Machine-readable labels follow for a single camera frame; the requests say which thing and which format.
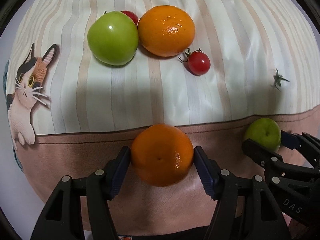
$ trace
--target green tomato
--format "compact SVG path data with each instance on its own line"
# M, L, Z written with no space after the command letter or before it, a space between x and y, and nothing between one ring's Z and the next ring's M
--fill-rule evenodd
M90 27L87 35L92 53L100 61L120 66L134 56L139 42L134 22L122 12L109 12Z
M254 121L247 129L244 140L251 139L272 152L278 151L281 144L281 129L269 118Z

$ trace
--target cat paw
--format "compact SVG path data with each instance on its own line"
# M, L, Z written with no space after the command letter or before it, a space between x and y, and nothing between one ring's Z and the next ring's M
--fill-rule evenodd
M23 137L22 133L20 133L20 132L18 133L18 139L19 139L20 144L22 146L24 146L25 140L24 140L24 137Z
M25 140L28 145L34 144L36 141L36 136L34 133L28 134L28 136L25 136Z

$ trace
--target cat whiskers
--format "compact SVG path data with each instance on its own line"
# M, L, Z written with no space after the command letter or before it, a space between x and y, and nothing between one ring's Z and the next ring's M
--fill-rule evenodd
M43 93L40 93L40 92L34 92L34 90L38 90L38 89L41 89L42 87L37 87L37 88L34 88L32 90L32 97L35 99L35 100L38 100L41 104L43 105L47 105L47 103L45 103L44 101L42 101L41 99L39 99L38 97L36 97L35 95L38 95L38 96L41 96L41 97L45 97L45 98L48 98L47 95L43 94Z
M36 87L32 91L35 91L35 90L38 90L38 89L41 89L41 88L43 88L43 87Z
M42 94L42 93L39 93L39 92L32 92L33 95L39 95L39 96L42 96L42 97L45 97L45 98L48 98L47 95L45 94Z
M15 83L14 85L15 85L15 87L14 87L15 89L22 89L21 84Z
M41 104L43 104L43 105L47 106L47 103L45 103L45 102L44 102L44 101L42 101L41 99L39 99L39 98L35 97L34 95L32 95L32 97L33 97L35 100L39 101Z

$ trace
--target striped fabric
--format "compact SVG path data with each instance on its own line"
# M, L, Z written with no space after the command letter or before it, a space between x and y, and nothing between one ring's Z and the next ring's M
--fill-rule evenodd
M209 56L207 74L193 76L176 57L150 57L140 48L121 68L92 56L86 35L104 11L130 10L140 18L164 4L192 17L191 50L201 47ZM319 48L290 0L36 0L15 38L7 94L14 92L17 69L32 43L38 57L52 44L60 46L44 83L48 107L33 109L37 135L296 114L320 104ZM275 69L290 80L281 91L272 87Z

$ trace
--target blue fabric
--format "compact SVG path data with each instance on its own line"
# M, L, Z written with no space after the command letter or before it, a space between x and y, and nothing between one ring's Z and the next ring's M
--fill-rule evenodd
M4 67L4 75L3 75L3 91L4 91L4 97L5 97L6 103L7 103L7 74L8 74L8 66L9 66L9 60L8 60L7 64ZM22 164L21 164L21 162L19 161L19 159L18 159L18 157L16 155L16 151L14 150L14 147L12 147L12 148L13 148L14 158L15 158L20 170L23 171Z

